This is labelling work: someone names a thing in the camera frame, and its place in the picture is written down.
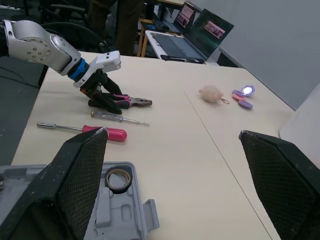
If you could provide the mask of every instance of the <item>floor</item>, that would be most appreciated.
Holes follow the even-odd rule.
[[[18,4],[20,2],[20,5],[22,5],[21,0],[17,0],[16,2]],[[28,0],[28,5],[30,16],[36,20],[40,19],[38,11],[39,0]],[[11,20],[12,16],[16,15],[21,15],[23,18],[24,12],[0,9],[0,20]],[[110,37],[114,38],[112,35],[114,29],[111,29],[110,32]],[[134,48],[135,53],[138,50],[138,41],[139,36],[137,35]],[[146,57],[155,57],[151,46],[147,48]],[[0,166],[12,163],[19,141],[37,99],[39,92],[37,86],[43,68],[44,66],[38,63],[29,63],[6,56],[0,57],[0,110],[2,112],[0,114]]]

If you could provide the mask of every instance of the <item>screwdriver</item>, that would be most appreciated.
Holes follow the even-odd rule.
[[[38,128],[65,129],[65,130],[72,130],[79,133],[85,133],[94,129],[102,128],[101,126],[88,126],[88,125],[84,125],[83,128],[72,127],[72,126],[60,126],[54,123],[42,122],[42,121],[38,121],[36,125]],[[107,127],[106,129],[109,132],[108,140],[110,141],[124,142],[127,138],[127,132],[123,129],[117,129],[117,128],[111,128],[111,127]]]
[[[125,118],[123,116],[119,116],[110,112],[98,112],[98,111],[92,111],[91,112],[91,117],[93,118],[100,118],[100,119],[106,119],[106,120],[110,120],[110,121],[117,121],[117,122],[130,122],[130,123],[134,123],[134,124],[141,124],[141,125],[145,125],[145,126],[149,126],[149,123],[146,122],[142,122],[142,121],[137,121],[137,120],[132,120],[132,119],[128,119]]]

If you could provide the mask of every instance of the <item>laptop keyboard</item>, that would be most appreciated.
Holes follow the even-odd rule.
[[[170,39],[188,58],[200,58],[199,54],[182,37],[171,36]]]

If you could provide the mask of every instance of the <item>laptop screen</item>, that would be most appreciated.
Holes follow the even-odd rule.
[[[175,22],[185,29],[192,16],[194,16],[194,13],[195,10],[190,5],[184,4],[181,11],[176,16]]]
[[[209,58],[234,26],[204,9],[184,37],[206,58]]]

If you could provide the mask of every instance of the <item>robotic arm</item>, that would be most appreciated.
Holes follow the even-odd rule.
[[[91,98],[94,106],[114,114],[122,113],[118,105],[101,90],[103,86],[111,94],[122,94],[119,86],[106,74],[121,68],[118,51],[101,54],[88,64],[65,39],[47,32],[36,22],[3,20],[0,27],[5,33],[5,41],[0,41],[0,57],[47,65],[72,79],[73,85]]]

